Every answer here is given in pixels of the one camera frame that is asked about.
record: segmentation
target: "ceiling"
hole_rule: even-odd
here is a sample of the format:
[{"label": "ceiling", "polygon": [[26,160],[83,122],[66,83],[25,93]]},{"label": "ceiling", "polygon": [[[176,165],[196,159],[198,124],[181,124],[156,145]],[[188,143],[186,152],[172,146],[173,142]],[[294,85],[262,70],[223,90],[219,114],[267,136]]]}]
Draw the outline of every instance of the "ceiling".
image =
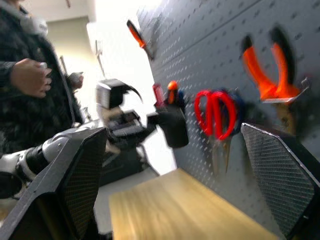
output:
[{"label": "ceiling", "polygon": [[93,14],[94,0],[70,0],[71,8],[66,0],[25,0],[21,4],[34,16],[46,19],[48,22],[73,19]]}]

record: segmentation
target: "orange screwdriver handle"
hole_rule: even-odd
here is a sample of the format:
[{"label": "orange screwdriver handle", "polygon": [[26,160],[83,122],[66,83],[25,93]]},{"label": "orange screwdriver handle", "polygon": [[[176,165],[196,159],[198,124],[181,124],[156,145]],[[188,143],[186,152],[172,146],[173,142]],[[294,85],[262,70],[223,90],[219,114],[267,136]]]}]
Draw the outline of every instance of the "orange screwdriver handle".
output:
[{"label": "orange screwdriver handle", "polygon": [[251,37],[248,35],[242,41],[243,64],[247,72],[257,85],[260,92],[260,99],[273,99],[277,86],[266,76],[260,68]]},{"label": "orange screwdriver handle", "polygon": [[138,32],[138,30],[136,29],[135,25],[130,20],[128,20],[126,22],[126,25],[129,28],[129,30],[132,33],[132,35],[135,38],[135,40],[139,43],[140,48],[144,49],[147,46],[147,44],[143,40],[143,38],[141,37],[141,35]]},{"label": "orange screwdriver handle", "polygon": [[273,42],[272,53],[278,66],[279,83],[275,95],[279,99],[294,98],[300,94],[300,90],[292,85],[296,77],[296,64],[292,49],[285,34],[275,27],[270,32]]}]

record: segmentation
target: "dark jacket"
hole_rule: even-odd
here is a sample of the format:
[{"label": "dark jacket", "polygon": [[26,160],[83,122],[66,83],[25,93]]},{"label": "dark jacket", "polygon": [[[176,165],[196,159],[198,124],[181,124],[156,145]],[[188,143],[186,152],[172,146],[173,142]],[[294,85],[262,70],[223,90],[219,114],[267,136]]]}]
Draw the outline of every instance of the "dark jacket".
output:
[{"label": "dark jacket", "polygon": [[[12,67],[27,58],[46,62],[52,69],[51,90],[45,98],[24,95],[10,84]],[[42,36],[23,32],[19,21],[0,9],[0,152],[14,153],[43,144],[71,128],[72,116],[82,123],[72,88],[51,44]]]}]

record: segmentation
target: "face mask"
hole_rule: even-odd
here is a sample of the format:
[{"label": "face mask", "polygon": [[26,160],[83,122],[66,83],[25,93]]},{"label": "face mask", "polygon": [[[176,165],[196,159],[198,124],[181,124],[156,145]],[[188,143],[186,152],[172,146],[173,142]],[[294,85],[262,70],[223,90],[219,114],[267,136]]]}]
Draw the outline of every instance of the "face mask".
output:
[{"label": "face mask", "polygon": [[26,33],[43,37],[48,35],[48,25],[43,18],[23,14],[4,0],[0,0],[0,9],[20,20],[20,25]]}]

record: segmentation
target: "floor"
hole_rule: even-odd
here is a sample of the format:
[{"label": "floor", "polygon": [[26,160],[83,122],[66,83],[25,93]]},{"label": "floor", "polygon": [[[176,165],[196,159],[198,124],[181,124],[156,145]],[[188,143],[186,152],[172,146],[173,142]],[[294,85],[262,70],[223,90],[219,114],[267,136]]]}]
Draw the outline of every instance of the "floor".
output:
[{"label": "floor", "polygon": [[98,196],[94,204],[94,213],[99,232],[106,234],[112,231],[111,216],[109,210],[109,196],[113,193],[125,191],[138,184],[156,178],[158,175],[151,169],[128,176],[119,181],[112,182],[99,188]]}]

